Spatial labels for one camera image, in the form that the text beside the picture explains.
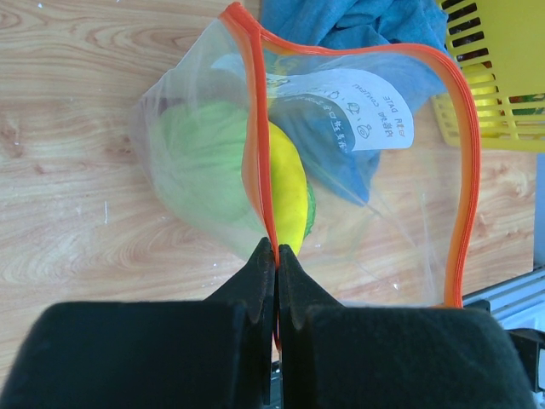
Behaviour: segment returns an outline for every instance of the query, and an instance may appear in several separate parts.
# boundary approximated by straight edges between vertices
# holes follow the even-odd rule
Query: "yellow plastic basket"
[[[482,146],[545,152],[542,0],[446,0],[446,47],[470,83]],[[433,101],[445,141],[460,145],[446,98]]]

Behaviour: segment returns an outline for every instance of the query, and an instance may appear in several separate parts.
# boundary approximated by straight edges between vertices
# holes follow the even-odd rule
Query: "paper label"
[[[239,58],[226,55],[213,67],[242,77],[244,65]],[[323,108],[344,152],[403,149],[414,141],[413,117],[403,97],[372,72],[333,68],[302,75],[268,73],[267,98],[281,99],[278,104],[300,100]],[[336,114],[339,110],[343,118]]]

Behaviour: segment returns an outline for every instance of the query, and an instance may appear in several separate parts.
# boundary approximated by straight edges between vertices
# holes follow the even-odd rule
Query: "orange bag edge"
[[[456,109],[462,151],[462,186],[456,222],[450,240],[445,271],[446,307],[462,307],[463,269],[469,249],[469,240],[477,212],[480,184],[480,133],[477,109],[471,90],[456,63],[446,54],[422,44],[397,43],[365,49],[325,49],[284,40],[265,28],[240,3],[232,3],[220,15],[220,20],[235,37],[244,64],[253,66],[248,72],[250,116],[243,159],[243,182],[246,193],[259,217],[263,220],[272,243],[277,267],[279,266],[278,240],[274,224],[271,187],[270,147],[267,115],[267,78],[263,58],[263,43],[278,47],[281,54],[288,52],[303,55],[362,55],[374,52],[395,52],[416,58],[433,69],[445,83]]]

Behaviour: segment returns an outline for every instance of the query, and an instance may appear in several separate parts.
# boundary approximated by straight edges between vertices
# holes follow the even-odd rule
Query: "basket slot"
[[[446,0],[441,7],[449,14],[449,21],[457,20],[477,9],[474,0]]]
[[[535,124],[535,123],[542,123],[545,122],[545,115],[542,113],[539,114],[531,114],[531,115],[514,115],[514,118],[516,119],[516,123],[520,125],[524,124]]]
[[[475,64],[476,66],[481,66],[480,69],[475,69],[475,71],[467,72],[465,71],[463,73],[464,77],[467,79],[473,78],[473,77],[481,77],[483,75],[494,75],[494,70],[492,68],[487,68],[486,66],[482,64]]]
[[[478,41],[482,38],[478,38],[478,39],[472,39],[471,36],[472,35],[475,35],[477,33],[482,33],[483,34],[483,37],[485,37],[484,33],[483,33],[483,30],[482,28],[480,27],[480,24],[477,24],[473,27],[468,27],[466,30],[462,31],[462,32],[457,32],[456,34],[452,34],[450,36],[450,40],[452,40],[452,45],[453,47],[458,47],[459,43],[458,41],[459,40],[462,40],[462,39],[467,39],[468,41]]]
[[[470,89],[479,89],[479,88],[487,88],[487,87],[488,88],[489,87],[496,87],[496,80],[483,81],[483,82],[480,82],[480,83],[471,83],[471,84],[469,84]]]
[[[471,66],[473,64],[484,64],[490,62],[491,58],[488,55],[481,55],[480,57],[471,58],[469,60],[458,61],[460,67]]]
[[[481,100],[493,100],[493,99],[500,99],[502,98],[502,95],[499,92],[495,92],[493,94],[482,94],[482,95],[474,95],[473,99],[475,101],[481,101]]]
[[[503,110],[503,107],[499,104],[477,106],[477,112],[498,112],[498,115],[500,115],[501,110]]]
[[[467,19],[467,21],[460,22],[459,20],[455,20],[447,23],[446,26],[449,28],[449,34],[451,36],[469,30],[470,28],[480,26],[480,17],[478,11],[466,15],[464,18]]]
[[[463,58],[464,61],[489,54],[486,47],[480,47],[482,47],[482,45],[477,43],[463,44],[453,49],[452,52],[456,53],[458,59]]]
[[[545,131],[543,130],[542,126],[525,126],[525,125],[519,125],[520,128],[518,129],[519,136],[521,135],[539,135],[539,136],[545,136]]]
[[[544,101],[533,101],[533,102],[510,102],[506,107],[511,107],[512,109],[529,109],[529,108],[544,108],[545,109],[545,102]]]

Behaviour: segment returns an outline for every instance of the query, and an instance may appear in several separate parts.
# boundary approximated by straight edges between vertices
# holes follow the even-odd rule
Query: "white label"
[[[244,75],[240,56],[226,55],[213,67],[234,72],[241,77]],[[268,98],[298,95],[315,95],[337,105],[352,128],[354,151],[403,149],[410,147],[414,141],[413,117],[403,97],[388,81],[372,72],[334,68],[302,75],[267,74]],[[322,102],[309,102],[319,103],[328,111],[328,106]],[[331,107],[329,114],[331,127],[342,144],[340,122],[334,118]]]

